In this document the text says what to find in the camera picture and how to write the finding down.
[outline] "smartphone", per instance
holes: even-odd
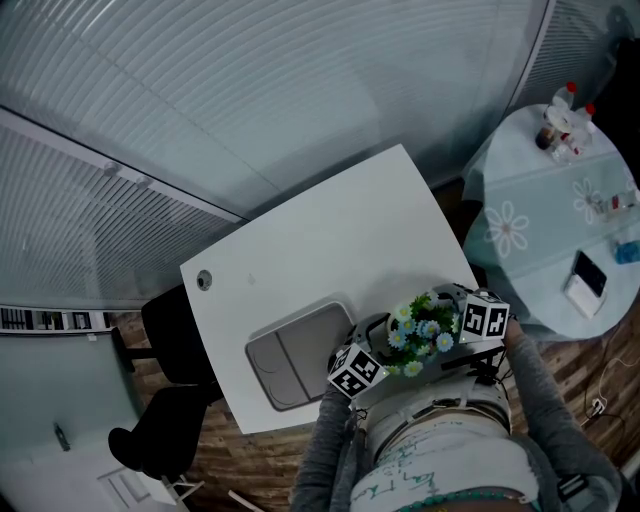
[[[604,272],[582,251],[578,251],[578,256],[573,266],[573,273],[579,276],[597,297],[602,297],[607,276],[605,276]]]

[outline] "person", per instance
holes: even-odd
[[[565,407],[534,342],[509,320],[507,358],[528,423],[510,433],[504,391],[463,375],[367,411],[329,386],[292,490],[293,512],[607,512],[619,473]]]

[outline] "chair leg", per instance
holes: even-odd
[[[196,492],[200,487],[204,486],[204,480],[200,480],[198,483],[188,482],[184,475],[180,475],[180,481],[174,482],[169,486],[169,489],[174,489],[175,487],[191,487],[187,492],[178,496],[178,501],[182,501],[185,498],[191,496],[194,492]]]

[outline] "small blue object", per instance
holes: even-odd
[[[391,331],[389,333],[389,345],[393,348],[401,349],[407,343],[407,337],[402,331]]]
[[[408,320],[404,320],[402,322],[398,322],[398,331],[407,334],[412,334],[416,330],[416,322],[413,318],[409,318]]]
[[[418,334],[423,338],[431,339],[440,334],[440,324],[435,320],[430,320],[429,322],[422,324],[422,329],[418,331]]]
[[[453,348],[453,337],[448,332],[443,332],[436,338],[436,344],[440,352],[448,352]]]
[[[634,240],[616,247],[616,263],[624,265],[640,261],[640,240]]]

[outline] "window blinds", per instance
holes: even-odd
[[[617,42],[640,33],[640,4],[635,0],[557,0],[530,73],[514,108],[548,103],[574,81],[575,103],[595,99],[612,76]]]
[[[179,265],[235,226],[7,124],[0,124],[0,304],[139,309],[180,284]]]

